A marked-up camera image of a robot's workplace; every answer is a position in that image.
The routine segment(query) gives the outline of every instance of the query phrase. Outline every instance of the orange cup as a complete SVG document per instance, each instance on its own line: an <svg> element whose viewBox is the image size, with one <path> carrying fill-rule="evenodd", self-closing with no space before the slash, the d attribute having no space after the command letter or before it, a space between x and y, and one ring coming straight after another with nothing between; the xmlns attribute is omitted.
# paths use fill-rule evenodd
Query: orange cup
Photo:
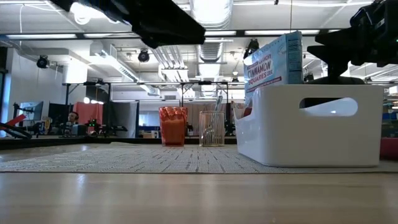
<svg viewBox="0 0 398 224"><path fill-rule="evenodd" d="M184 146L187 109L178 106L159 108L163 146Z"/></svg>

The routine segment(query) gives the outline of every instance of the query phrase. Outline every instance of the white plastic bin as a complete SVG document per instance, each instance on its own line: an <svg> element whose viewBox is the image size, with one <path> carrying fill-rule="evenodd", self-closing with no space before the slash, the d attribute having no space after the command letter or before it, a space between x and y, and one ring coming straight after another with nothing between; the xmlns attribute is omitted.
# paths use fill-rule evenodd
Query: white plastic bin
<svg viewBox="0 0 398 224"><path fill-rule="evenodd" d="M305 98L342 99L300 108ZM379 164L382 86L265 86L252 100L249 116L234 116L241 154L279 167Z"/></svg>

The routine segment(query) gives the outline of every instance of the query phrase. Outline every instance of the person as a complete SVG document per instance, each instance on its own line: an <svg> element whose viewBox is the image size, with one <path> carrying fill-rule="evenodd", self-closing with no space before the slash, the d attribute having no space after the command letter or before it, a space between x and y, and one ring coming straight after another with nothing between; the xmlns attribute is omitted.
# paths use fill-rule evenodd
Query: person
<svg viewBox="0 0 398 224"><path fill-rule="evenodd" d="M68 115L68 122L71 124L78 124L79 122L79 114L77 112L70 112Z"/></svg>

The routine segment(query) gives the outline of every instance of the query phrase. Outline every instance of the blue cereal box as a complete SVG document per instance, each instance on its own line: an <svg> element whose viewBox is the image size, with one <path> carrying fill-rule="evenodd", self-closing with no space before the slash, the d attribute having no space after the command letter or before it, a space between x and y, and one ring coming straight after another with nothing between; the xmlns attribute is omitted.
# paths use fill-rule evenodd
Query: blue cereal box
<svg viewBox="0 0 398 224"><path fill-rule="evenodd" d="M284 34L244 59L245 106L254 90L267 85L302 83L301 32Z"/></svg>

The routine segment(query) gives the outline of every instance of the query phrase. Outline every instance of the table surface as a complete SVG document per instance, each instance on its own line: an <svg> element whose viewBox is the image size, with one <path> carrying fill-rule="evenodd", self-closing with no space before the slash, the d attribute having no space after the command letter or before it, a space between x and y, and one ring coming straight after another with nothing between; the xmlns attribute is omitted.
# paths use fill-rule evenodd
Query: table surface
<svg viewBox="0 0 398 224"><path fill-rule="evenodd" d="M98 144L0 151L0 162ZM398 223L398 174L0 174L0 223Z"/></svg>

